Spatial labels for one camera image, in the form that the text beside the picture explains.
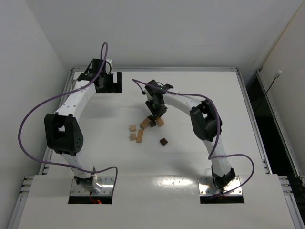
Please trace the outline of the metal base plate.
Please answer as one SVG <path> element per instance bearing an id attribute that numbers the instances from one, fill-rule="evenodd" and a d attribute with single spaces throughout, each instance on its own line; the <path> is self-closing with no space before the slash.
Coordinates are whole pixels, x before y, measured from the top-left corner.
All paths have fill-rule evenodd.
<path id="1" fill-rule="evenodd" d="M 70 195 L 71 196 L 111 196 L 114 187 L 114 177 L 97 177 L 77 178 L 72 180 Z"/>
<path id="2" fill-rule="evenodd" d="M 198 178 L 198 187 L 199 195 L 204 197 L 213 196 L 216 194 L 224 194 L 229 197 L 239 197 L 243 195 L 241 188 L 241 182 L 239 176 L 236 176 L 232 181 L 224 187 L 223 191 L 218 189 L 213 182 L 212 177 L 199 177 Z"/>

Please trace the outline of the small light wood cube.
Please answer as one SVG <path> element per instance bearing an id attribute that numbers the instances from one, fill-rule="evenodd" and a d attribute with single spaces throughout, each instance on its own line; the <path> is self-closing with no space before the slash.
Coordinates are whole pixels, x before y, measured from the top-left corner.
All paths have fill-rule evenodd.
<path id="1" fill-rule="evenodd" d="M 136 132 L 136 125 L 135 124 L 130 125 L 129 130 L 130 130 L 130 132 Z"/>
<path id="2" fill-rule="evenodd" d="M 135 133 L 135 132 L 130 133 L 130 140 L 131 140 L 131 141 L 135 141 L 135 140 L 137 140 L 137 135 L 136 135 L 136 133 Z"/>

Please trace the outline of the dark wood arch block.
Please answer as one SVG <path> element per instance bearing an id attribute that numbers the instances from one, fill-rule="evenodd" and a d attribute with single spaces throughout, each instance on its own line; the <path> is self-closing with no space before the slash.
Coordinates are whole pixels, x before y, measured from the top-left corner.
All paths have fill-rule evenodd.
<path id="1" fill-rule="evenodd" d="M 147 118 L 150 120 L 150 127 L 157 126 L 157 122 L 156 122 L 156 119 L 154 118 L 154 116 L 150 115 Z"/>

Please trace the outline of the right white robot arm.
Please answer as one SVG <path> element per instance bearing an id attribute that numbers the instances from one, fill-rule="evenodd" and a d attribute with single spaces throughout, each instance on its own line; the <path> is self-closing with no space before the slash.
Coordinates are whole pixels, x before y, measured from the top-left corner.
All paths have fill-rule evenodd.
<path id="1" fill-rule="evenodd" d="M 193 95 L 180 94 L 173 91 L 173 86 L 158 85 L 151 80 L 145 85 L 146 105 L 154 119 L 162 117 L 170 105 L 189 115 L 194 134 L 202 140 L 212 163 L 214 185 L 221 192 L 235 178 L 235 171 L 226 158 L 226 152 L 221 140 L 222 121 L 209 99 L 202 101 Z"/>

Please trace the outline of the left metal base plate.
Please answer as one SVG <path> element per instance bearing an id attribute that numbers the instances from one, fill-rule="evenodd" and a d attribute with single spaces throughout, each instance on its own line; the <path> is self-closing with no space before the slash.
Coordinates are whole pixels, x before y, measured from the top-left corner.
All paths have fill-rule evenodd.
<path id="1" fill-rule="evenodd" d="M 111 196 L 114 187 L 114 177 L 97 177 L 77 178 L 72 180 L 70 195 L 71 196 Z"/>

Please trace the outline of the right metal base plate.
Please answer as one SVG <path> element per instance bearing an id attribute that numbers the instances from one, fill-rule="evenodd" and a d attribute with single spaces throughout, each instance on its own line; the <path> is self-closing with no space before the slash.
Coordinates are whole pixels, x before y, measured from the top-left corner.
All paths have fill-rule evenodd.
<path id="1" fill-rule="evenodd" d="M 213 196 L 216 194 L 224 194 L 229 197 L 239 197 L 243 195 L 241 188 L 241 182 L 239 176 L 236 176 L 232 181 L 224 187 L 223 191 L 218 189 L 213 182 L 212 177 L 199 177 L 198 178 L 198 187 L 199 195 L 204 197 Z"/>

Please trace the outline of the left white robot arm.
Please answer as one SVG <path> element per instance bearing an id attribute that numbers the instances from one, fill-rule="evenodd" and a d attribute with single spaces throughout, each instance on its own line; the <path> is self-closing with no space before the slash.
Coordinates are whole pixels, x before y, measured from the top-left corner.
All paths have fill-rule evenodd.
<path id="1" fill-rule="evenodd" d="M 47 146 L 71 166 L 77 185 L 91 194 L 99 194 L 102 179 L 81 151 L 84 137 L 78 120 L 96 93 L 121 93 L 122 77 L 118 75 L 117 82 L 114 82 L 111 59 L 93 59 L 74 83 L 73 92 L 63 105 L 44 118 Z"/>

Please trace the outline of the small dark wood block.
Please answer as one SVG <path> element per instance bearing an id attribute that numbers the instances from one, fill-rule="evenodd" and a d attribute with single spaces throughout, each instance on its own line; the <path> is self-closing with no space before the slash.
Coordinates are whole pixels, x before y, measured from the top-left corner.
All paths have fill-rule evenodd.
<path id="1" fill-rule="evenodd" d="M 160 144 L 161 144 L 162 146 L 165 146 L 166 144 L 168 144 L 168 141 L 167 141 L 165 138 L 162 138 L 162 139 L 160 140 Z"/>

